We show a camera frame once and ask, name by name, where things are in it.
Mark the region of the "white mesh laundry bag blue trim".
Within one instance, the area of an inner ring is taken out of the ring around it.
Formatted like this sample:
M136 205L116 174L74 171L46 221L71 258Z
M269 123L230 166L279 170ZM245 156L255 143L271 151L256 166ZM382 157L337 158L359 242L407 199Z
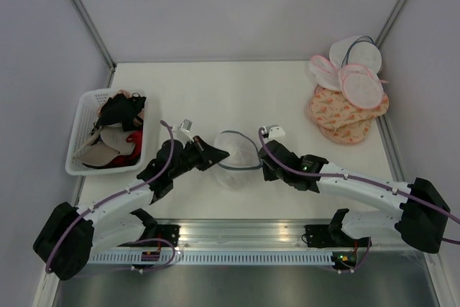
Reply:
M223 187L239 190L246 186L262 168L255 142L235 130L226 130L216 136L213 146L229 156L211 169L214 178Z

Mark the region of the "right arm base black plate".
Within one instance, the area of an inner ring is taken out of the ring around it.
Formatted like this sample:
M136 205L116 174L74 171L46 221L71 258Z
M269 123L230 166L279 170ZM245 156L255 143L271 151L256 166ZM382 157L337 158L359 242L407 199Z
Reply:
M341 242L334 239L328 231L328 226L325 224L310 224L304 226L305 232L301 239L308 248L336 248L346 247L346 242Z

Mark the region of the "left arm base black plate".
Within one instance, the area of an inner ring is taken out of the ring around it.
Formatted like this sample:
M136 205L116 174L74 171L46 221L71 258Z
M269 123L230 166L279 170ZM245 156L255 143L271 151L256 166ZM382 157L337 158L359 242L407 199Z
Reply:
M176 247L179 237L180 227L177 224L158 224L156 227L147 227L139 239L120 244L119 247L167 247L167 244L155 239L166 240Z

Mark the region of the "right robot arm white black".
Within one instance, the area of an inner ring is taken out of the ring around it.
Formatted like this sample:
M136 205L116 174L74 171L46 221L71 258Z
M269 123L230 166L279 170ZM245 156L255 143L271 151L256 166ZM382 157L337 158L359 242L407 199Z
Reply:
M276 140L264 143L258 155L266 181L281 180L298 191L348 198L373 208L337 210L324 226L327 247L388 239L436 254L445 240L450 208L428 180L405 183L357 175L323 157L298 157Z

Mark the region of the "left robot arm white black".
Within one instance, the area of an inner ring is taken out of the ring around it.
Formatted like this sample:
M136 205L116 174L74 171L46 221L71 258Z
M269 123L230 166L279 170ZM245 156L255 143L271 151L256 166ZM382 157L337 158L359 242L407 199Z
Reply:
M185 144L177 139L165 141L125 189L87 206L58 204L32 248L47 273L69 280L100 252L134 242L148 247L157 238L157 222L145 207L166 196L174 179L193 169L204 172L228 157L227 151L199 136Z

